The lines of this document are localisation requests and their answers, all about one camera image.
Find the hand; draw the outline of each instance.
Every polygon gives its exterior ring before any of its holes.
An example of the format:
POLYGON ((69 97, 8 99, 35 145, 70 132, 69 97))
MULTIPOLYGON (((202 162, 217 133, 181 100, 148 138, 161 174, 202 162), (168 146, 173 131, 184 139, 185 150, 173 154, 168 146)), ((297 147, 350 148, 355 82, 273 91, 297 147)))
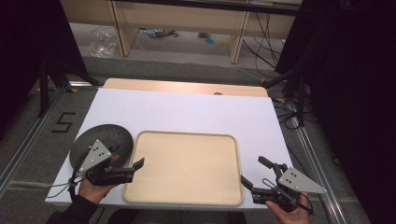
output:
MULTIPOLYGON (((300 203, 304 206, 308 206, 308 199, 303 195, 300 196, 300 203)), ((267 201, 265 205, 276 215, 276 224, 309 224, 309 214, 301 207, 297 207, 292 212, 285 212, 276 203, 267 201)))
MULTIPOLYGON (((120 158, 120 155, 114 155, 111 157, 112 161, 116 161, 120 158)), ((92 203, 99 204, 103 198, 117 185, 111 185, 106 187, 94 186, 88 179, 81 181, 78 189, 78 195, 87 199, 92 203)))

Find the tray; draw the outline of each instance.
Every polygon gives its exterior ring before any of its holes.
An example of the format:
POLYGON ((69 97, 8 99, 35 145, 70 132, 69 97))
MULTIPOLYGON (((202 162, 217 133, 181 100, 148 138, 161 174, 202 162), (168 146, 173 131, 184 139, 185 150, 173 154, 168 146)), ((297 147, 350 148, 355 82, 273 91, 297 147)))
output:
POLYGON ((137 136, 130 165, 145 158, 124 185, 136 203, 237 205, 242 202, 235 139, 226 134, 144 131, 137 136))

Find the floor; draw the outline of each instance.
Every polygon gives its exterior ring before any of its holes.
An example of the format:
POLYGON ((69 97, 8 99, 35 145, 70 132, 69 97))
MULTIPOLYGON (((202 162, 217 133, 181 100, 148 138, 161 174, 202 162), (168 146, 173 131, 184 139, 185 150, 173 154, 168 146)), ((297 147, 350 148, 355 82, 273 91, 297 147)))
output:
MULTIPOLYGON (((238 63, 230 63, 228 49, 223 46, 227 43, 225 35, 210 34, 213 43, 208 44, 206 38, 198 37, 196 33, 178 32, 178 36, 158 38, 138 34, 128 57, 121 57, 116 46, 109 51, 107 58, 97 58, 92 56, 93 50, 90 49, 90 45, 106 35, 110 36, 110 46, 111 43, 116 43, 112 27, 73 23, 71 27, 90 75, 99 80, 106 80, 109 77, 130 77, 260 86, 264 78, 271 80, 276 76, 274 69, 260 59, 256 61, 255 56, 246 46, 241 48, 238 63)), ((245 40, 254 51, 257 51, 259 47, 257 41, 262 41, 261 38, 255 40, 252 37, 247 37, 245 40)), ((272 39, 273 50, 281 52, 282 41, 272 39)), ((261 49, 260 55, 270 63, 275 63, 269 50, 261 49)), ((268 90, 269 95, 273 98, 282 98, 283 84, 280 83, 268 90)), ((76 93, 59 92, 60 90, 54 90, 50 93, 53 96, 52 99, 56 99, 56 96, 60 94, 60 100, 53 102, 51 114, 43 127, 38 129, 33 144, 27 146, 29 153, 26 158, 23 158, 21 167, 15 168, 18 172, 1 198, 0 223, 43 223, 52 212, 64 209, 44 202, 47 196, 46 187, 52 184, 64 162, 69 146, 74 141, 78 127, 89 109, 90 104, 87 102, 93 99, 96 89, 83 88, 76 93), (73 125, 68 133, 55 134, 53 130, 62 128, 57 126, 57 121, 63 112, 76 113, 75 116, 65 116, 73 122, 73 125)), ((7 162, 12 159, 13 153, 23 146, 25 136, 32 127, 35 127, 38 106, 39 91, 35 86, 32 88, 30 99, 16 115, 14 125, 0 141, 0 148, 4 153, 0 170, 7 168, 7 162)), ((282 116, 290 112, 293 102, 290 100, 287 105, 274 103, 274 106, 276 113, 282 116)), ((307 102, 305 111, 309 110, 309 102, 307 102)), ((303 130, 309 136, 310 145, 317 153, 321 168, 325 171, 345 219, 335 220, 333 223, 370 223, 348 185, 341 167, 333 162, 331 146, 316 122, 315 116, 306 115, 304 123, 303 130)), ((302 138, 298 130, 292 129, 293 125, 295 125, 293 119, 280 124, 285 141, 290 147, 293 164, 297 169, 315 179, 302 138)), ((311 217, 312 223, 332 223, 328 221, 325 212, 328 205, 322 205, 315 195, 310 198, 316 213, 311 217)), ((113 212, 112 208, 100 208, 91 223, 106 223, 113 212)), ((248 224, 275 222, 274 216, 267 210, 246 212, 245 215, 248 224)))

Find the person's left hand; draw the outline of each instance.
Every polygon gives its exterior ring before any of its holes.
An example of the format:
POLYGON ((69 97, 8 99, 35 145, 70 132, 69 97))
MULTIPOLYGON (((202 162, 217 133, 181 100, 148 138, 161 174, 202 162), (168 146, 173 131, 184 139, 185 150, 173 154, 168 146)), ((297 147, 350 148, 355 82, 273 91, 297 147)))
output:
MULTIPOLYGON (((111 157, 112 161, 116 161, 120 158, 119 155, 114 155, 111 157)), ((116 187, 117 185, 110 185, 106 187, 94 186, 88 179, 81 181, 78 195, 87 199, 92 203, 99 204, 106 195, 116 187)))

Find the white table surface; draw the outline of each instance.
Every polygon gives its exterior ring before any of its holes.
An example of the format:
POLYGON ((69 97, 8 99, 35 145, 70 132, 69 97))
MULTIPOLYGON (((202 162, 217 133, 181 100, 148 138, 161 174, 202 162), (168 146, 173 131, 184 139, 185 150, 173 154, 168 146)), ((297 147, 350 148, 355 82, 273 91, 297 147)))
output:
MULTIPOLYGON (((77 137, 101 124, 120 125, 130 132, 134 140, 143 131, 230 134, 237 142, 242 175, 257 188, 266 188, 262 183, 263 178, 274 183, 276 178, 273 170, 258 162, 259 156, 291 166, 276 112, 268 97, 100 89, 77 137)), ((67 156, 54 185, 67 183, 72 172, 67 156)), ((61 189, 52 188, 49 196, 55 195, 61 189)), ((253 203, 250 192, 245 188, 244 200, 235 206, 130 203, 123 199, 122 190, 123 185, 111 190, 101 201, 101 205, 230 211, 266 208, 265 205, 253 203)), ((69 192, 65 190, 55 198, 46 199, 46 202, 68 205, 71 199, 69 192)))

